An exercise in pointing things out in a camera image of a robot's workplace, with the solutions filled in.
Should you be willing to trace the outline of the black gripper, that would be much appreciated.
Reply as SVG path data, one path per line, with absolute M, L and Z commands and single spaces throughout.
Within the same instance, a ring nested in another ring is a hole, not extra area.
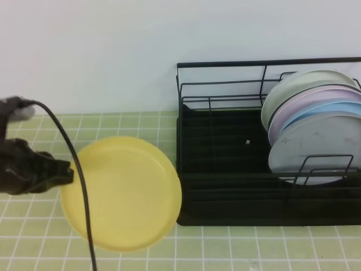
M 66 160 L 53 160 L 48 152 L 33 151 L 23 139 L 1 142 L 1 193 L 44 193 L 73 182 L 74 171 Z

